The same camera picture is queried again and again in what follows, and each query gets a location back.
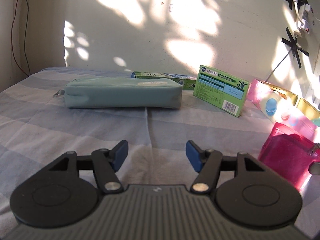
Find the magenta zip coin purse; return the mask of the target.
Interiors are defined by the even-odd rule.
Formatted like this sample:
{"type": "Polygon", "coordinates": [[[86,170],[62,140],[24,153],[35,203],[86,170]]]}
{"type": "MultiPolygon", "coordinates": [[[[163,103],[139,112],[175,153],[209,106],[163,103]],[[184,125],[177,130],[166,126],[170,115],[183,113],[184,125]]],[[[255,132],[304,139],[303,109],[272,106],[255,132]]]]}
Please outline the magenta zip coin purse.
{"type": "Polygon", "coordinates": [[[301,190],[311,178],[309,166],[319,162],[319,143],[276,122],[258,160],[301,190]]]}

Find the teal plush bear toy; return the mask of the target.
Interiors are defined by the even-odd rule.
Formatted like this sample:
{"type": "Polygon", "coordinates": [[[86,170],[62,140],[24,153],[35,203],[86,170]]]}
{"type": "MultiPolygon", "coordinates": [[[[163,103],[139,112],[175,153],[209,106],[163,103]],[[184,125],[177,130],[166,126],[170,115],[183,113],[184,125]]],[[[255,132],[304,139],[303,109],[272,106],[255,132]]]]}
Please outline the teal plush bear toy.
{"type": "Polygon", "coordinates": [[[320,118],[315,118],[311,120],[312,123],[318,127],[320,127],[320,118]]]}

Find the teal fabric pencil case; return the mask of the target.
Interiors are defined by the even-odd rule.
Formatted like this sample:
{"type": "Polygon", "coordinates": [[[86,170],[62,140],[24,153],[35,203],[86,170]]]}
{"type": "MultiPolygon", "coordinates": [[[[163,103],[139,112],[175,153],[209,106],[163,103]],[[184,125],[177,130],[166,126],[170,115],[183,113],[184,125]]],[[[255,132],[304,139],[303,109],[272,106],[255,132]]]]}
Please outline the teal fabric pencil case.
{"type": "Polygon", "coordinates": [[[84,77],[54,94],[68,108],[180,108],[183,87],[171,79],[84,77]]]}

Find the green medicine box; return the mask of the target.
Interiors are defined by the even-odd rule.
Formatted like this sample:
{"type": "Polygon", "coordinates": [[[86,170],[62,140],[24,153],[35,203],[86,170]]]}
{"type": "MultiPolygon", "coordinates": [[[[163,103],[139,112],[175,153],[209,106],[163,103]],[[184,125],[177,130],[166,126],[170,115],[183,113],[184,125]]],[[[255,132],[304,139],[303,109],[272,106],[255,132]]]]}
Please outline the green medicine box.
{"type": "Polygon", "coordinates": [[[193,96],[239,117],[250,82],[219,69],[200,66],[193,96]]]}

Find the white power strip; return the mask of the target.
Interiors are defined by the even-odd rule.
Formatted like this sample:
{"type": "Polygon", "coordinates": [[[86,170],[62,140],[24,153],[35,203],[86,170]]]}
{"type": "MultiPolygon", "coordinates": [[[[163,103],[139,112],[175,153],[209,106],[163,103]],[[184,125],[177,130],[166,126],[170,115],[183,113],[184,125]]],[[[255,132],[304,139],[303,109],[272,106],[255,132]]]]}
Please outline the white power strip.
{"type": "Polygon", "coordinates": [[[296,35],[302,37],[304,33],[310,34],[311,27],[314,25],[312,6],[309,4],[304,4],[299,8],[297,2],[295,2],[294,5],[297,16],[297,30],[295,31],[296,35]]]}

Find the pink macaron biscuit tin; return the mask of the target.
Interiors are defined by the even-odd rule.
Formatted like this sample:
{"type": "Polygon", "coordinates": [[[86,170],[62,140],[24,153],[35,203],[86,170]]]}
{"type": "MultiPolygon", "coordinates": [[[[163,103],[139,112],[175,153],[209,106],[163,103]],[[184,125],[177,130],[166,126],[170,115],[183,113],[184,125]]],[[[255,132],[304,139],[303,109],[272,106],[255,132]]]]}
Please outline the pink macaron biscuit tin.
{"type": "Polygon", "coordinates": [[[271,83],[254,79],[247,99],[273,123],[285,124],[313,142],[319,139],[319,127],[311,121],[319,118],[319,110],[304,98],[271,83]]]}

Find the striped blue bed sheet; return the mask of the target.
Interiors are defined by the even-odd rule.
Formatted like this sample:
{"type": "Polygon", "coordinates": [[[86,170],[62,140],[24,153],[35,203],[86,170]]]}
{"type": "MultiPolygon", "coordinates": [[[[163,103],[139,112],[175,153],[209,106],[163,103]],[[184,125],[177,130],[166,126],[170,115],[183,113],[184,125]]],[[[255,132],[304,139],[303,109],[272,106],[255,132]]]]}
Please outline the striped blue bed sheet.
{"type": "Polygon", "coordinates": [[[1,92],[1,235],[16,225],[13,190],[67,151],[87,155],[125,139],[129,155],[118,172],[126,184],[184,184],[196,173],[185,156],[193,140],[225,155],[257,156],[273,124],[251,102],[236,118],[184,91],[180,109],[68,109],[56,92],[81,77],[116,72],[47,68],[1,92]]]}

